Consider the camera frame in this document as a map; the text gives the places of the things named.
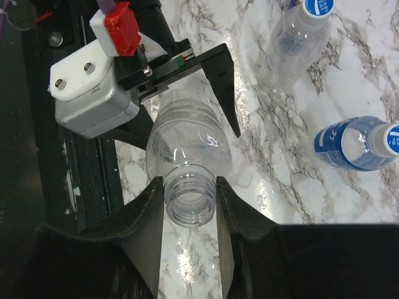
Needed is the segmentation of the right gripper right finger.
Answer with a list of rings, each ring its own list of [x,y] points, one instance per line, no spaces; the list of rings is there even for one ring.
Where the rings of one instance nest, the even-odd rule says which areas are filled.
[[[282,225],[216,180],[224,298],[397,298],[396,224]]]

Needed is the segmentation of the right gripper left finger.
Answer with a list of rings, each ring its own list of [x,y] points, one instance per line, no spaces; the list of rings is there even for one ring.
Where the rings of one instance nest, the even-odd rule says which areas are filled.
[[[80,235],[48,225],[34,231],[16,298],[156,298],[163,180]]]

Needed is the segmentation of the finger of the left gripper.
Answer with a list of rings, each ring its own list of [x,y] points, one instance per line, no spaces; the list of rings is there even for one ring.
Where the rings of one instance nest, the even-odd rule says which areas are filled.
[[[186,65],[203,69],[231,129],[240,137],[235,108],[234,62],[227,45],[220,44],[199,56],[194,56]]]
[[[147,109],[143,105],[140,105],[136,117],[112,129],[110,137],[145,150],[153,125],[154,122]]]

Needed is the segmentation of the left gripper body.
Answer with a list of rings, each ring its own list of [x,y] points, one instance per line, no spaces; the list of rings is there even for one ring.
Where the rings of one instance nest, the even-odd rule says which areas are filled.
[[[141,45],[133,56],[114,59],[113,99],[119,105],[147,100],[201,69],[205,60],[206,54],[195,55],[187,39],[173,43],[166,54],[152,61]]]

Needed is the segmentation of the clear unlabelled plastic bottle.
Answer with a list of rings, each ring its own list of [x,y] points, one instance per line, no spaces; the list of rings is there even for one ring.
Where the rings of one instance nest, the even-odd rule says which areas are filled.
[[[319,59],[329,40],[330,17],[322,26],[307,26],[299,19],[298,5],[282,14],[269,39],[258,78],[268,92],[292,87]]]

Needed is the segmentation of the blue bottle cap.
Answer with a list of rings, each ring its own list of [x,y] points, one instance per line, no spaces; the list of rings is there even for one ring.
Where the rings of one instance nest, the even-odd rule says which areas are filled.
[[[368,148],[383,158],[398,157],[398,123],[378,125],[366,137]]]
[[[334,0],[304,0],[298,5],[299,19],[307,26],[322,26],[335,8]]]

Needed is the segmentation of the blue labelled plastic bottle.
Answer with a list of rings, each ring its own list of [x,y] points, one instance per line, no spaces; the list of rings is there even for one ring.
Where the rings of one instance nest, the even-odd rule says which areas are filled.
[[[398,158],[377,156],[366,144],[367,135],[382,124],[387,122],[375,116],[360,116],[330,125],[314,137],[315,155],[335,168],[363,172],[382,169]]]

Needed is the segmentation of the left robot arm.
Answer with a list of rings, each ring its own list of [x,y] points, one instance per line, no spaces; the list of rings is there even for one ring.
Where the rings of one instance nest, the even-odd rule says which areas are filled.
[[[132,57],[115,60],[117,83],[138,103],[168,90],[169,85],[203,70],[215,97],[236,136],[241,131],[235,109],[234,62],[226,44],[195,55],[190,41],[177,42],[161,11],[160,1],[130,1],[140,33],[166,50],[153,62],[137,50]]]

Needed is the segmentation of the black mounting rail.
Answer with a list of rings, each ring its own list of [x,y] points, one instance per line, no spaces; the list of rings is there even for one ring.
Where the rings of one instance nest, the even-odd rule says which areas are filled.
[[[92,41],[68,1],[1,2],[1,227],[77,233],[123,206],[115,142],[55,120],[50,67]]]

